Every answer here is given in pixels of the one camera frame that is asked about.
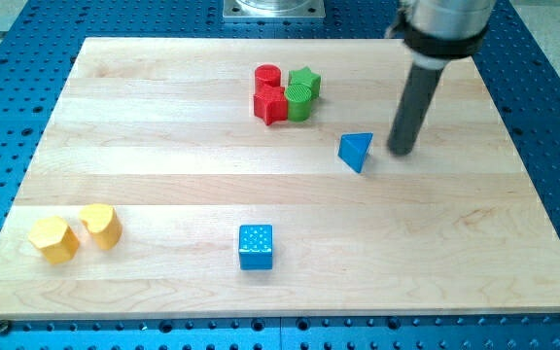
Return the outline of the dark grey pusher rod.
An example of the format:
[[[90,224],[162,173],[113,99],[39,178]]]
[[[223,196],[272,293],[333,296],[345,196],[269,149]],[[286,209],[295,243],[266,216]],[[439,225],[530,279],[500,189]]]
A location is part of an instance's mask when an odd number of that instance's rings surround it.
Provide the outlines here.
[[[387,141],[393,155],[401,157],[412,152],[442,72],[442,68],[411,65]]]

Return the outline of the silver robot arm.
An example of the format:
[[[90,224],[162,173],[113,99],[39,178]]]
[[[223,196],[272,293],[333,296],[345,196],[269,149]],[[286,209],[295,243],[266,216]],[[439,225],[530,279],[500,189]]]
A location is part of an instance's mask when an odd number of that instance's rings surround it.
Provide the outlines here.
[[[477,53],[495,0],[406,0],[386,29],[401,33],[412,64],[387,141],[395,156],[410,154],[446,65]]]

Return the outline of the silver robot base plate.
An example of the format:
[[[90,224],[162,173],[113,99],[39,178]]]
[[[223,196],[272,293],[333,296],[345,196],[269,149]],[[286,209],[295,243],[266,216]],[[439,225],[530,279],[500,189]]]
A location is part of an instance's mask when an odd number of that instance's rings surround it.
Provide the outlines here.
[[[324,0],[224,0],[224,18],[324,18]]]

